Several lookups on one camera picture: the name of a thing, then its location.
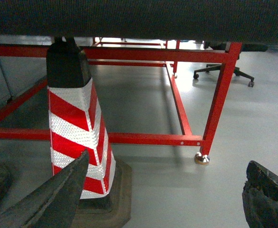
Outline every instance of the cone base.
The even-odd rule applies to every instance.
[[[80,200],[71,228],[121,228],[131,215],[132,169],[116,159],[110,193],[103,198]]]

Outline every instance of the traffic cone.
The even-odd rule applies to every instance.
[[[104,197],[113,183],[115,159],[86,55],[73,38],[56,38],[50,46],[47,77],[53,174],[87,149],[81,199]]]

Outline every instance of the dark fabric surface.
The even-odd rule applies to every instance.
[[[278,0],[0,0],[0,34],[278,43]]]

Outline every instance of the red metal frame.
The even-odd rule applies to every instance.
[[[162,49],[99,47],[102,44],[160,46]],[[177,41],[176,49],[168,49],[167,41],[165,44],[131,42],[111,43],[96,42],[94,39],[94,45],[92,47],[82,47],[86,52],[87,57],[90,59],[89,63],[92,65],[165,67],[167,69],[182,135],[109,133],[108,136],[111,143],[200,146],[202,155],[209,154],[234,67],[240,53],[241,43],[231,43],[229,49],[226,51],[180,50],[179,45],[180,42]],[[46,57],[48,48],[49,46],[0,45],[0,56]],[[141,60],[149,62],[122,60]],[[174,74],[177,72],[178,61],[222,63],[203,137],[192,135],[191,127],[188,122],[188,118],[183,107],[181,96],[174,77]],[[12,103],[8,104],[3,109],[0,109],[0,121],[46,85],[46,81],[37,84],[22,96],[12,101]],[[0,139],[50,140],[50,134],[49,130],[0,128]]]

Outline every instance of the epoxy floor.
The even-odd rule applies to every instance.
[[[193,42],[184,48],[200,48]],[[176,79],[194,134],[203,134],[218,72],[180,63]],[[125,228],[248,228],[242,207],[246,167],[255,160],[278,175],[278,50],[242,53],[237,66],[255,77],[233,77],[208,166],[194,163],[198,147],[114,144],[133,169],[132,218]],[[109,132],[181,133],[164,68],[91,66]],[[0,126],[47,128],[46,90]],[[49,142],[0,140],[0,163],[13,184],[0,211],[51,177]]]

